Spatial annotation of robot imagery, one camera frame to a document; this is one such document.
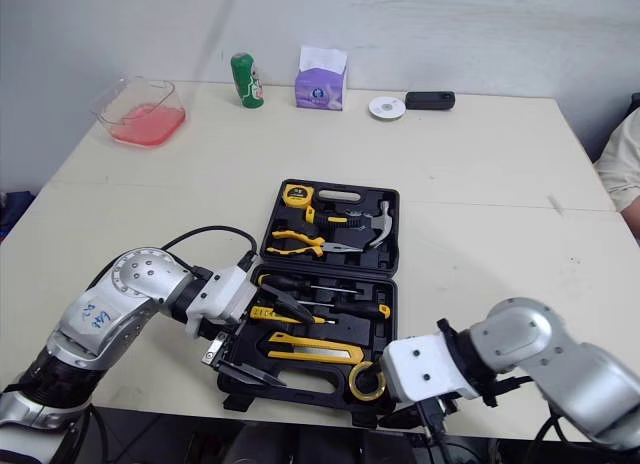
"purple tissue box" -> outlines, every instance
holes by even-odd
[[[341,111],[346,92],[346,67],[342,74],[309,69],[296,77],[296,105],[310,109]]]

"hammer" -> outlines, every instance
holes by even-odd
[[[371,214],[360,211],[347,211],[345,214],[349,217],[326,216],[316,212],[311,206],[307,206],[305,211],[305,220],[310,224],[316,224],[321,228],[349,228],[349,229],[375,229],[380,231],[378,237],[371,241],[367,247],[375,249],[382,241],[384,241],[391,232],[393,223],[389,215],[389,201],[380,201],[380,214],[372,216]]]

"clear plastic container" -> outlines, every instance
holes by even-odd
[[[113,139],[142,147],[165,142],[186,117],[172,82],[142,78],[120,79],[90,110]]]

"green can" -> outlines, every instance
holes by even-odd
[[[264,103],[264,93],[253,57],[246,52],[234,54],[231,58],[231,71],[242,105],[252,109],[260,107]]]

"screwdriver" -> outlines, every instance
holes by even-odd
[[[354,291],[353,289],[342,289],[340,287],[316,286],[315,284],[311,284],[311,281],[306,281],[304,279],[296,279],[296,278],[287,277],[287,276],[274,276],[273,274],[262,274],[258,278],[258,285],[262,286],[262,284],[268,284],[269,286],[273,286],[283,291],[307,291],[309,289],[324,289],[326,291],[358,294],[358,291]]]
[[[263,319],[268,321],[280,321],[280,322],[287,322],[291,324],[300,324],[300,321],[293,319],[291,317],[278,314],[273,308],[264,307],[264,306],[253,306],[251,308],[251,312],[249,313],[249,317],[251,317],[252,319]],[[333,321],[331,319],[325,319],[324,317],[318,317],[318,316],[313,316],[313,322],[314,324],[335,324],[336,323],[336,321]]]
[[[365,319],[371,320],[389,319],[389,316],[391,316],[391,309],[389,309],[389,306],[386,306],[384,304],[376,304],[373,301],[337,302],[335,304],[313,301],[298,301],[298,303],[307,306],[331,307],[335,312],[350,314],[356,317],[364,317]]]

